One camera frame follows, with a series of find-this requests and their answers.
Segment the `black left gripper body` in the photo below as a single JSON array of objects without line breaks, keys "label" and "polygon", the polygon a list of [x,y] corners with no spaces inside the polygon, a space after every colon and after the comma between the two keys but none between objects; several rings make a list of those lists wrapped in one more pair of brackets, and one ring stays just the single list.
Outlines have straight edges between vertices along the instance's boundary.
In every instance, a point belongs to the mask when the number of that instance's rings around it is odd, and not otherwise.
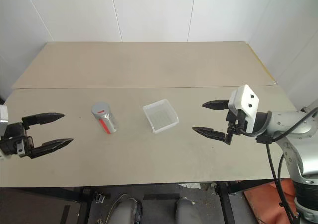
[{"label": "black left gripper body", "polygon": [[5,156],[30,157],[34,148],[33,138],[27,134],[30,127],[23,122],[9,124],[1,135],[0,150]]}]

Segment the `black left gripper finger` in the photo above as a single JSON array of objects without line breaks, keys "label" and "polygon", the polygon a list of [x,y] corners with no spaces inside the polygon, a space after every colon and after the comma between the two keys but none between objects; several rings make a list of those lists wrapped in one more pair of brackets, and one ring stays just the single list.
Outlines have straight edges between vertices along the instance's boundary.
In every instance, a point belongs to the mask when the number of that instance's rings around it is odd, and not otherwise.
[{"label": "black left gripper finger", "polygon": [[62,139],[56,139],[56,140],[45,142],[41,146],[32,148],[29,152],[29,157],[31,159],[34,159],[34,158],[38,158],[38,157],[53,153],[65,147],[71,141],[73,141],[73,138],[62,138]]},{"label": "black left gripper finger", "polygon": [[26,130],[30,128],[30,126],[36,125],[36,124],[47,124],[54,122],[65,115],[62,113],[55,113],[55,112],[50,112],[50,113],[40,113],[40,114],[35,114],[35,115],[30,115],[27,117],[22,117],[22,123],[23,126]]}]

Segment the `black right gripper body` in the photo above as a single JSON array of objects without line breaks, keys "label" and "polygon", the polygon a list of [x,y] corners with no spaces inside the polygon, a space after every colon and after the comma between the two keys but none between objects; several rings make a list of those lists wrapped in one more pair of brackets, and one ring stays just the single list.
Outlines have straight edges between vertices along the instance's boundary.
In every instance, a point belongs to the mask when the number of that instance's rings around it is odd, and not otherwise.
[{"label": "black right gripper body", "polygon": [[239,109],[236,114],[229,110],[226,116],[226,121],[228,122],[228,135],[239,135],[246,132],[246,113],[243,110]]}]

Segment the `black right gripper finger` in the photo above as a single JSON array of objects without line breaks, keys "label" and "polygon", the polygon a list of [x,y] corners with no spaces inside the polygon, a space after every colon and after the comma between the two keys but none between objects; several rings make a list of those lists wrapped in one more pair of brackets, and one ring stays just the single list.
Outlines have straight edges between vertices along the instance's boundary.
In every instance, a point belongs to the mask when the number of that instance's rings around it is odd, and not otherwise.
[{"label": "black right gripper finger", "polygon": [[233,132],[230,131],[229,133],[223,133],[219,131],[215,131],[212,128],[207,127],[193,127],[192,128],[195,132],[199,133],[200,135],[203,135],[209,139],[214,139],[218,141],[222,141],[228,145],[231,144]]},{"label": "black right gripper finger", "polygon": [[228,109],[229,100],[213,100],[202,104],[202,107],[212,110],[225,110]]}]

